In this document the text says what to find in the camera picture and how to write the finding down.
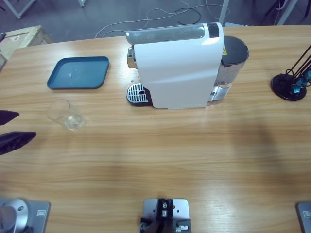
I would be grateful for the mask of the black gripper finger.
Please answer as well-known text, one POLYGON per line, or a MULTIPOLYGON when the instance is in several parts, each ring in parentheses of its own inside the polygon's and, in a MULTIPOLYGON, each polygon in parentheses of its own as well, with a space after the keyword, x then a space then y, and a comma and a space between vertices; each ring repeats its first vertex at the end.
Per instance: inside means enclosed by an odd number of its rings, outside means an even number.
POLYGON ((0 125, 5 125, 9 121, 13 120, 14 118, 18 117, 19 113, 9 110, 0 110, 0 125))
POLYGON ((9 132, 0 135, 0 154, 12 152, 28 144, 36 132, 9 132))

